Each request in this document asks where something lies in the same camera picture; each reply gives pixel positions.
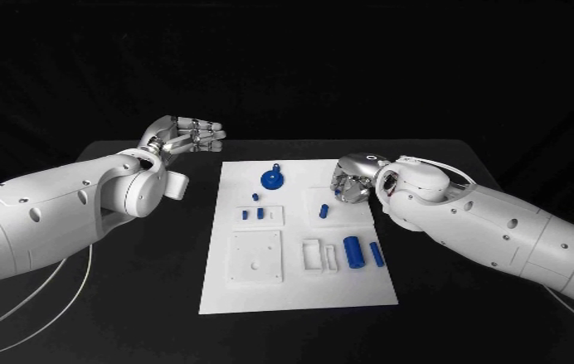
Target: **table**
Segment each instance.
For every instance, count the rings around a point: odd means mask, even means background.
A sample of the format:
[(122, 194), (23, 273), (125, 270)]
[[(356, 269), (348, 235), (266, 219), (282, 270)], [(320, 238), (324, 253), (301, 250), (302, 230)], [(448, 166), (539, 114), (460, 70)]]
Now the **table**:
[[(95, 142), (79, 160), (135, 145)], [(95, 244), (92, 273), (73, 306), (28, 342), (0, 353), (1, 363), (571, 362), (574, 316), (542, 287), (403, 230), (382, 214), (374, 195), (369, 205), (398, 306), (197, 315), (220, 162), (338, 158), (351, 152), (432, 159), (498, 189), (458, 140), (227, 140), (220, 153), (180, 156), (170, 170), (190, 177), (184, 199), (164, 198), (145, 219)], [(86, 250), (72, 256), (41, 294), (0, 324), (1, 346), (66, 305), (86, 257)], [(51, 269), (0, 281), (0, 313)]]

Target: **blue object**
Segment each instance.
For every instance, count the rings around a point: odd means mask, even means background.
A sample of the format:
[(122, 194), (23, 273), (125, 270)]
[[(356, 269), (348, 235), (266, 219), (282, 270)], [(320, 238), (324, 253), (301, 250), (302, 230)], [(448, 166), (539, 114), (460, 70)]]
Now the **blue object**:
[(370, 250), (373, 251), (376, 265), (382, 267), (385, 265), (385, 262), (382, 261), (379, 246), (376, 245), (374, 242), (372, 242), (369, 245), (370, 245)]
[(359, 239), (351, 235), (343, 240), (346, 260), (351, 269), (364, 266), (364, 258), (361, 257)]
[(325, 204), (323, 204), (323, 205), (320, 206), (320, 213), (318, 213), (318, 217), (320, 217), (321, 219), (325, 218), (325, 213), (327, 213), (327, 211), (328, 211), (328, 206), (327, 206)]
[(279, 167), (278, 163), (275, 163), (275, 165), (272, 165), (272, 169), (266, 171), (261, 176), (261, 185), (268, 190), (278, 189), (279, 186), (284, 184), (284, 175), (278, 171)]

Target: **hole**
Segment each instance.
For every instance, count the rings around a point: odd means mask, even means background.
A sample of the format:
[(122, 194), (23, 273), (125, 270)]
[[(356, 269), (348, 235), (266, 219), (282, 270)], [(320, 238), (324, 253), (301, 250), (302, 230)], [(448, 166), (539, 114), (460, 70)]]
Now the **hole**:
[(139, 160), (139, 168), (147, 171), (152, 167), (152, 162), (142, 158), (138, 158), (138, 160)]
[(38, 222), (38, 218), (41, 217), (41, 213), (38, 212), (37, 208), (31, 208), (30, 209), (30, 218), (31, 220), (37, 223)]
[(83, 192), (83, 190), (79, 190), (79, 191), (77, 191), (77, 198), (79, 198), (79, 200), (80, 200), (80, 203), (82, 203), (83, 205), (86, 205), (86, 202), (87, 202), (87, 194)]

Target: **robotic hand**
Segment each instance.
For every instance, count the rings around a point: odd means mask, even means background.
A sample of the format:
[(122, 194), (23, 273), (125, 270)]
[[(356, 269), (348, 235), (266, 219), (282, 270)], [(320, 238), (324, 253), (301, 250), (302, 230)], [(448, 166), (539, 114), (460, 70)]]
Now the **robotic hand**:
[[(449, 181), (442, 167), (468, 184)], [(524, 201), (478, 186), (455, 168), (399, 157), (392, 163), (353, 153), (333, 172), (331, 190), (343, 202), (367, 199), (370, 187), (392, 221), (465, 258), (546, 285), (574, 298), (574, 225)]]
[(167, 171), (181, 153), (220, 151), (220, 124), (165, 115), (136, 148), (0, 183), (0, 279), (38, 269), (183, 198), (187, 176)]

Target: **robotic arm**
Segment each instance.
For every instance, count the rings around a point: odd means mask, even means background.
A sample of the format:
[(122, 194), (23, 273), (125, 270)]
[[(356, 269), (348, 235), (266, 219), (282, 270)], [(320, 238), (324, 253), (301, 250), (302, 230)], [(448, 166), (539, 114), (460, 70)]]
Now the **robotic arm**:
[[(468, 181), (458, 185), (438, 169)], [(392, 221), (465, 258), (546, 285), (574, 298), (574, 225), (524, 201), (474, 183), (455, 168), (412, 157), (392, 163), (369, 154), (346, 155), (331, 190), (343, 202), (367, 199), (370, 187)]]
[(0, 183), (0, 279), (38, 269), (145, 217), (161, 197), (183, 198), (181, 153), (220, 151), (220, 124), (165, 115), (136, 148)]

